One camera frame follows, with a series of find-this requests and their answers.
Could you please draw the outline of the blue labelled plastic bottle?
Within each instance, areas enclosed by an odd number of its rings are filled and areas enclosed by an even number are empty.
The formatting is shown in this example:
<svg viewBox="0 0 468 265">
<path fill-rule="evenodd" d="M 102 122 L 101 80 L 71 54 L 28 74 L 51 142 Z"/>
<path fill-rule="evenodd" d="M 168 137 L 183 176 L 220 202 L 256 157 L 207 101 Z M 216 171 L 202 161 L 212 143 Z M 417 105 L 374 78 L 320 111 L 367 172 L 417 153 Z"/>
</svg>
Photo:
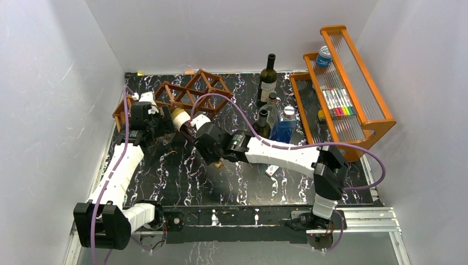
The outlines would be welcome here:
<svg viewBox="0 0 468 265">
<path fill-rule="evenodd" d="M 279 114 L 273 140 L 290 143 L 297 124 L 295 108 L 288 105 Z"/>
</svg>

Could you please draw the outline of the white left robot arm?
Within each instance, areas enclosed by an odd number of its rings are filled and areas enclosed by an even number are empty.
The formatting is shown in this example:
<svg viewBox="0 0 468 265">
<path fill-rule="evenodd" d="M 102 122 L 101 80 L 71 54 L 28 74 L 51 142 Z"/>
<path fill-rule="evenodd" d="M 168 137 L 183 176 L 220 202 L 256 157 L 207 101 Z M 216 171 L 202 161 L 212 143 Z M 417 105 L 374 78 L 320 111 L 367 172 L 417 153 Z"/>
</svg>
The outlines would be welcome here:
<svg viewBox="0 0 468 265">
<path fill-rule="evenodd" d="M 148 143 L 174 135 L 169 108 L 134 102 L 124 118 L 104 176 L 87 201 L 77 203 L 73 210 L 83 247 L 123 250 L 137 229 L 147 225 L 158 230 L 164 225 L 160 204 L 143 200 L 125 208 L 124 196 Z"/>
</svg>

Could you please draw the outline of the gold-capped red wine bottle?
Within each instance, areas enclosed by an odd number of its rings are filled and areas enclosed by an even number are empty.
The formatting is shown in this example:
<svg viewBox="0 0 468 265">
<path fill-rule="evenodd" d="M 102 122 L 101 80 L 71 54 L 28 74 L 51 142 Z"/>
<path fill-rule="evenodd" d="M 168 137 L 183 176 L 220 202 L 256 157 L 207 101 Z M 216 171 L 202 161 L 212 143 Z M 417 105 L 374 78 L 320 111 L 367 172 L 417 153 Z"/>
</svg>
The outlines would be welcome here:
<svg viewBox="0 0 468 265">
<path fill-rule="evenodd" d="M 188 142 L 194 144 L 196 149 L 198 140 L 203 142 L 216 142 L 213 133 L 208 132 L 209 129 L 213 129 L 215 127 L 212 122 L 204 124 L 198 131 L 196 131 L 190 126 L 189 123 L 191 121 L 191 117 L 185 109 L 175 108 L 171 113 L 171 117 L 177 131 L 182 134 Z M 218 169 L 224 165 L 221 160 L 213 164 Z"/>
</svg>

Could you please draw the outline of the blue lidded small jar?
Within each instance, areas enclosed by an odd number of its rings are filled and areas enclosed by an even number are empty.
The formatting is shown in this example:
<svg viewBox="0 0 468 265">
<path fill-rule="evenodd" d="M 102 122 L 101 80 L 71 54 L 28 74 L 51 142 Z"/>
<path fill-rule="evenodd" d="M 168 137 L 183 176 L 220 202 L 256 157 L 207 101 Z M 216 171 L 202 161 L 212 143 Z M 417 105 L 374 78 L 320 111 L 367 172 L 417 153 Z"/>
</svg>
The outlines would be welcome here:
<svg viewBox="0 0 468 265">
<path fill-rule="evenodd" d="M 332 55 L 329 51 L 328 46 L 322 46 L 319 51 L 318 55 L 316 58 L 316 63 L 317 65 L 321 67 L 328 67 L 329 64 L 332 62 Z"/>
</svg>

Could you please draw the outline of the orange wooden display shelf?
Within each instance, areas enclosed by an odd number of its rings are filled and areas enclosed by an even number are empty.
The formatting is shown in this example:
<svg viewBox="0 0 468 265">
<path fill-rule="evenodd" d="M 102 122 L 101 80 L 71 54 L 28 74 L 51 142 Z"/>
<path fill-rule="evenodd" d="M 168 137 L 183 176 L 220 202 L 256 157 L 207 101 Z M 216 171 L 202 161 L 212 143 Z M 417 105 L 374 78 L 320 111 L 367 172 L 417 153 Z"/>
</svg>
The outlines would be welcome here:
<svg viewBox="0 0 468 265">
<path fill-rule="evenodd" d="M 323 26 L 325 47 L 303 55 L 306 72 L 290 76 L 309 144 L 373 147 L 395 124 L 345 25 Z"/>
</svg>

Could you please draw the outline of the small white box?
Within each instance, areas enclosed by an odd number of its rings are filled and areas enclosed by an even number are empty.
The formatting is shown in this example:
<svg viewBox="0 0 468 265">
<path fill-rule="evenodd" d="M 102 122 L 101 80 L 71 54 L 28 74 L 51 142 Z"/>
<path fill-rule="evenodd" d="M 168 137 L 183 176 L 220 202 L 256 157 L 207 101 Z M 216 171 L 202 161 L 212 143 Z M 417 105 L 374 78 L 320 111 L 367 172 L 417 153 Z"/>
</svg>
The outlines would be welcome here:
<svg viewBox="0 0 468 265">
<path fill-rule="evenodd" d="M 265 174 L 268 176 L 268 177 L 272 177 L 276 171 L 279 169 L 279 166 L 275 166 L 275 165 L 270 165 L 267 167 L 267 169 L 265 170 Z"/>
</svg>

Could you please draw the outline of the dark green wine bottle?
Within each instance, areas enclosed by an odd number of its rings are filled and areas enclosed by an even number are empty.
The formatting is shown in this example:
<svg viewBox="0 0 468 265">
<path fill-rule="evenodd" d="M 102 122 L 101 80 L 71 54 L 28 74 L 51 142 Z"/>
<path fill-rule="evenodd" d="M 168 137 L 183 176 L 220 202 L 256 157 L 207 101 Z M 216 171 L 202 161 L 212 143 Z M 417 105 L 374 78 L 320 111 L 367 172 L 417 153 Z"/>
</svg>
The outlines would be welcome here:
<svg viewBox="0 0 468 265">
<path fill-rule="evenodd" d="M 274 69 L 276 55 L 269 54 L 267 66 L 260 72 L 258 92 L 257 92 L 257 106 L 262 107 L 269 99 L 270 93 L 276 89 L 277 72 Z"/>
</svg>

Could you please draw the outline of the brown wooden wine rack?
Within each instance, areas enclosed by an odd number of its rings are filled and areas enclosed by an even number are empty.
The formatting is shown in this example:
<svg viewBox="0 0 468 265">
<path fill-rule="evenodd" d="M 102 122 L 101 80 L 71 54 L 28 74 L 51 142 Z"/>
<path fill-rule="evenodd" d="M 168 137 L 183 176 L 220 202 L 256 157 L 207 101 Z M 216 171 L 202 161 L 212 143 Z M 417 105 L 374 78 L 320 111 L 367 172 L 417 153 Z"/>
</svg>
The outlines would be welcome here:
<svg viewBox="0 0 468 265">
<path fill-rule="evenodd" d="M 173 111 L 175 108 L 183 108 L 190 111 L 199 97 L 209 93 L 220 94 L 229 99 L 233 97 L 233 93 L 227 88 L 224 79 L 220 75 L 215 75 L 205 70 L 198 70 L 192 75 L 189 82 L 183 86 L 164 81 L 155 91 L 149 92 L 154 93 L 155 102 L 159 109 L 167 107 L 169 111 Z M 131 97 L 132 94 L 132 92 L 127 90 L 126 99 L 129 108 L 127 112 L 129 118 L 131 117 L 130 108 L 136 104 L 136 101 Z M 196 104 L 195 113 L 204 112 L 208 114 L 209 118 L 213 118 L 227 103 L 227 100 L 224 100 L 215 105 L 210 98 L 211 96 L 201 99 Z M 113 118 L 117 131 L 121 132 L 126 123 L 123 101 L 115 109 Z"/>
</svg>

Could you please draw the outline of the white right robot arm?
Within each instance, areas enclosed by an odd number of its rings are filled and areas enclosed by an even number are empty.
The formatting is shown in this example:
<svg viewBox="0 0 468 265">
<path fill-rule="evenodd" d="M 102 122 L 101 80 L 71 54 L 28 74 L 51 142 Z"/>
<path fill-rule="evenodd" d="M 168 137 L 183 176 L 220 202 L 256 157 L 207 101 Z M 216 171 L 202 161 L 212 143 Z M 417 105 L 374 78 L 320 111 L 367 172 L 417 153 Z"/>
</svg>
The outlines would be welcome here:
<svg viewBox="0 0 468 265">
<path fill-rule="evenodd" d="M 196 127 L 195 147 L 206 163 L 221 160 L 269 164 L 313 178 L 311 213 L 298 217 L 304 228 L 326 229 L 344 193 L 349 164 L 335 146 L 306 147 L 257 138 L 238 130 L 229 134 L 211 122 Z"/>
</svg>

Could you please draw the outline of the row of coloured markers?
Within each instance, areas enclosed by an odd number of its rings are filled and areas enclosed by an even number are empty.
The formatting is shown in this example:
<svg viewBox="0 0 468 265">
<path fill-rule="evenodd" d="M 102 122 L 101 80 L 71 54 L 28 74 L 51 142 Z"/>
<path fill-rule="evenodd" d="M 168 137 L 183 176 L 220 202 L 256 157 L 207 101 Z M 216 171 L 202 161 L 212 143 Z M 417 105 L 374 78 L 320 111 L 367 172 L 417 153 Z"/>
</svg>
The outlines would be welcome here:
<svg viewBox="0 0 468 265">
<path fill-rule="evenodd" d="M 357 114 L 352 101 L 344 87 L 342 88 L 321 88 L 327 109 L 332 118 L 343 116 L 354 116 Z"/>
</svg>

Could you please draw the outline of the clear glass corked bottle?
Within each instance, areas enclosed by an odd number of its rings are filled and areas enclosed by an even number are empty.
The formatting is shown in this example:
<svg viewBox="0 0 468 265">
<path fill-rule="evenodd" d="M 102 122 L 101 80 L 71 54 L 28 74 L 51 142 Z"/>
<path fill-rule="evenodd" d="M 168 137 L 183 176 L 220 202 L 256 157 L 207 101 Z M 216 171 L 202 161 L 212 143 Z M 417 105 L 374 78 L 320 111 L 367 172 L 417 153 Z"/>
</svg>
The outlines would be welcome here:
<svg viewBox="0 0 468 265">
<path fill-rule="evenodd" d="M 263 105 L 259 110 L 266 110 L 268 112 L 267 123 L 270 125 L 270 133 L 272 134 L 278 121 L 277 93 L 271 92 L 266 104 Z"/>
</svg>

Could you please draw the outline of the silver-capped dark wine bottle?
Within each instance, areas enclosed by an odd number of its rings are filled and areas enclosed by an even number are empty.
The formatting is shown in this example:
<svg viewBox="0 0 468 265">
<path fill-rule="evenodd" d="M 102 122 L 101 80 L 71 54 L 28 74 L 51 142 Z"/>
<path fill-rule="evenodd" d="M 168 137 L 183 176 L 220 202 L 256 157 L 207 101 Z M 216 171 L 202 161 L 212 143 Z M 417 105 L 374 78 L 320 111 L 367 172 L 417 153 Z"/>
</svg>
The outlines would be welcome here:
<svg viewBox="0 0 468 265">
<path fill-rule="evenodd" d="M 258 113 L 258 119 L 253 124 L 253 128 L 255 132 L 265 139 L 270 137 L 271 127 L 267 122 L 268 111 L 266 109 L 262 109 Z"/>
</svg>

